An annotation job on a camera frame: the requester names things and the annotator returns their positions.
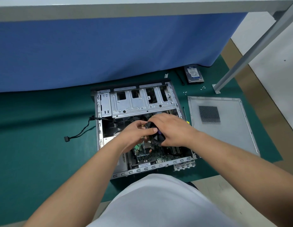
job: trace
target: hand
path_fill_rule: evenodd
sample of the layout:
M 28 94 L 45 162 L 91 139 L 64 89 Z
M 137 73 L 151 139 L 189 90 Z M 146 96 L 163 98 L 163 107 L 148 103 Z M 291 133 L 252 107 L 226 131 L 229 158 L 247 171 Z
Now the hand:
M 125 145 L 123 153 L 129 152 L 134 146 L 146 140 L 148 135 L 153 135 L 158 131 L 157 128 L 146 129 L 143 127 L 142 125 L 146 123 L 146 121 L 136 120 L 113 139 L 119 140 L 119 142 Z
M 167 113 L 156 114 L 148 121 L 153 122 L 164 134 L 165 140 L 162 142 L 162 146 L 185 146 L 190 148 L 191 140 L 199 133 L 183 119 Z

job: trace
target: barcode label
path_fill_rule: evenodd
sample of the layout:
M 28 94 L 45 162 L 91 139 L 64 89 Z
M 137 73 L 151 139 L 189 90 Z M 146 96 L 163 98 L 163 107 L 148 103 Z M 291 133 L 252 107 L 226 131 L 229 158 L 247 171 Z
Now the barcode label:
M 199 73 L 197 71 L 197 68 L 188 68 L 187 71 L 192 77 L 199 77 Z
M 144 164 L 138 165 L 138 167 L 141 168 L 141 167 L 150 166 L 150 165 L 151 165 L 151 163 L 144 163 Z

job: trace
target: white shirt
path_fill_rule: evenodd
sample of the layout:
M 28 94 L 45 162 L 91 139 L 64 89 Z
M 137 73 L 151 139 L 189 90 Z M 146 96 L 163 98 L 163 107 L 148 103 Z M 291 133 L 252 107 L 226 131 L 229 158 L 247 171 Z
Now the white shirt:
M 88 227 L 237 226 L 200 191 L 163 174 L 150 174 L 118 194 Z

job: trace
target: metal table frame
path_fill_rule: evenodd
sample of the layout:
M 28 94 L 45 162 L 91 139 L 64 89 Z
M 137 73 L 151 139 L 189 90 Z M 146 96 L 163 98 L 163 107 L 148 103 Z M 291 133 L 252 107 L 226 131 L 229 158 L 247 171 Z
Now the metal table frame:
M 277 20 L 224 77 L 217 94 L 293 22 L 293 0 L 0 0 L 0 22 L 269 12 Z

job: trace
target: blue cloth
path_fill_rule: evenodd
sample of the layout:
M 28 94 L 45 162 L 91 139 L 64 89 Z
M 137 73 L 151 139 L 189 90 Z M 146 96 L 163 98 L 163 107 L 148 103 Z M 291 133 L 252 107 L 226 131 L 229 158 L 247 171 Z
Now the blue cloth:
M 245 15 L 0 23 L 0 92 L 92 84 L 187 64 L 211 66 Z

